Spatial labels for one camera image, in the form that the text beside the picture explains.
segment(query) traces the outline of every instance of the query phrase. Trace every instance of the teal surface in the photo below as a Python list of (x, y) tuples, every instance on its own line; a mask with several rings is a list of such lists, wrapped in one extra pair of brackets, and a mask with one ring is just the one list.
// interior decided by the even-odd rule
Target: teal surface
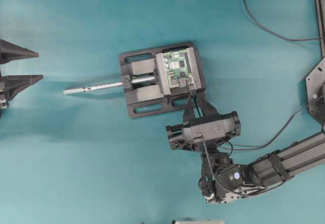
[[(314, 0), (247, 0), (256, 18), (291, 38), (318, 35)], [(171, 151), (165, 126), (182, 112), (129, 119), (121, 88), (76, 96), (68, 87), (119, 79), (123, 52), (194, 41), (207, 98), (237, 110), (242, 135), (263, 144), (306, 103), (317, 41), (293, 44), (248, 19), (242, 0), (0, 0), (0, 37), (40, 53), (1, 66), (44, 74), (4, 112), (0, 127), (0, 223), (323, 223), (325, 166), (260, 197), (207, 205), (199, 154)], [(307, 112), (270, 147), (234, 153), (247, 164), (317, 133)]]

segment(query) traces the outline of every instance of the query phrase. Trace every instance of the black cable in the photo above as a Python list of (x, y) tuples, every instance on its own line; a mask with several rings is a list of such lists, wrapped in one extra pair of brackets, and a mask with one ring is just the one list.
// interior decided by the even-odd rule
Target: black cable
[(243, 0), (244, 1), (244, 5), (245, 5), (245, 9), (246, 9), (246, 12), (247, 14), (249, 15), (249, 17), (252, 19), (252, 21), (261, 29), (263, 29), (264, 31), (280, 38), (280, 39), (283, 39), (283, 40), (286, 40), (286, 41), (290, 41), (290, 42), (301, 42), (301, 41), (311, 41), (311, 40), (323, 40), (325, 39), (325, 37), (318, 37), (318, 38), (305, 38), (305, 39), (290, 39), (290, 38), (286, 38), (270, 29), (268, 29), (267, 27), (263, 26), (262, 24), (260, 24), (253, 16), (253, 14), (251, 13), (251, 11), (248, 9), (248, 6), (247, 6), (247, 3), (246, 3), (246, 0)]
[(230, 154), (228, 155), (228, 157), (230, 157), (230, 156), (232, 155), (233, 151), (234, 151), (234, 146), (233, 146), (233, 144), (232, 144), (231, 142), (229, 142), (229, 141), (227, 141), (227, 143), (229, 143), (229, 144), (230, 144), (230, 147), (232, 148)]
[(310, 105), (316, 103), (317, 101), (319, 101), (320, 99), (324, 98), (325, 94), (321, 95), (320, 97), (318, 97), (317, 99), (313, 100), (312, 102), (306, 104), (304, 107), (302, 107), (301, 109), (299, 109), (298, 111), (296, 111), (290, 118), (289, 120), (286, 122), (286, 124), (280, 129), (280, 131), (266, 144), (261, 145), (261, 146), (257, 146), (255, 148), (248, 148), (248, 149), (236, 149), (236, 148), (226, 148), (223, 146), (220, 146), (220, 148), (222, 149), (226, 149), (226, 150), (232, 150), (232, 151), (251, 151), (251, 150), (259, 150), (259, 149), (263, 149), (266, 148), (267, 146), (269, 146), (270, 144), (272, 144), (278, 137), (279, 135), (287, 128), (287, 126), (290, 124), (290, 122), (295, 118), (295, 116), (302, 112), (303, 110), (305, 110), (306, 108), (308, 108)]
[(253, 196), (257, 196), (257, 195), (260, 195), (260, 194), (263, 194), (265, 192), (268, 192), (270, 190), (273, 190), (279, 186), (281, 186), (282, 184), (285, 183), (285, 181), (281, 182), (279, 185), (275, 186), (275, 187), (272, 187), (272, 188), (263, 188), (263, 189), (260, 189), (260, 190), (257, 190), (253, 193), (250, 193), (250, 194), (242, 194), (242, 193), (239, 193), (239, 192), (235, 192), (235, 191), (232, 191), (226, 187), (224, 187), (218, 180), (218, 178), (214, 175), (213, 173), (213, 170), (212, 170), (212, 166), (211, 166), (211, 162), (210, 162), (210, 156), (209, 156), (209, 152), (208, 152), (208, 149), (207, 149), (207, 146), (205, 144), (205, 140), (203, 138), (203, 135), (201, 134), (201, 138), (202, 138), (202, 142), (203, 142), (203, 146), (204, 146), (204, 150), (205, 150), (205, 155), (206, 155), (206, 158), (207, 158), (207, 161), (208, 161), (208, 165), (209, 165), (209, 169), (210, 169), (210, 172), (212, 174), (212, 176), (214, 177), (215, 181), (218, 183), (218, 185), (223, 188), (224, 190), (228, 191), (228, 192), (231, 192), (233, 194), (236, 194), (236, 195), (239, 195), (241, 197), (253, 197)]
[(196, 106), (196, 108), (197, 108), (197, 111), (198, 111), (199, 117), (201, 117), (200, 110), (199, 110), (199, 107), (198, 107), (198, 104), (197, 104), (197, 98), (194, 97), (193, 100), (194, 100), (195, 106)]

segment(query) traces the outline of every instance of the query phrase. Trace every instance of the white object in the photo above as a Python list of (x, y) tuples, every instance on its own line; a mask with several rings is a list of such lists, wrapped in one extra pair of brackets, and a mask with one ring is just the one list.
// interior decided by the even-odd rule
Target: white object
[(223, 220), (177, 221), (175, 224), (224, 224)]

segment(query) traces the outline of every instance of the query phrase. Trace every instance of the green circuit board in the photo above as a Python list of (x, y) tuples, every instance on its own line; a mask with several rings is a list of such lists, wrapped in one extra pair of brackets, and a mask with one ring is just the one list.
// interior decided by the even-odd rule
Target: green circuit board
[(169, 87), (186, 87), (192, 77), (186, 49), (163, 53), (163, 57)]

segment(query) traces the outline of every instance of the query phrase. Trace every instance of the metal rod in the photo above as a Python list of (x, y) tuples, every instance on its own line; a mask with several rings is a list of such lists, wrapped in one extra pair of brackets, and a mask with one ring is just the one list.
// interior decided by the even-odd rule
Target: metal rod
[[(144, 83), (144, 82), (150, 82), (150, 81), (155, 81), (155, 77), (154, 76), (141, 76), (141, 77), (132, 77), (131, 78), (132, 84), (138, 84), (138, 83)], [(82, 93), (82, 92), (94, 91), (94, 90), (105, 89), (105, 88), (113, 88), (113, 87), (118, 87), (118, 86), (122, 86), (122, 85), (123, 85), (122, 81), (118, 81), (118, 82), (94, 85), (94, 86), (89, 86), (89, 87), (66, 89), (63, 91), (63, 93), (64, 94)]]

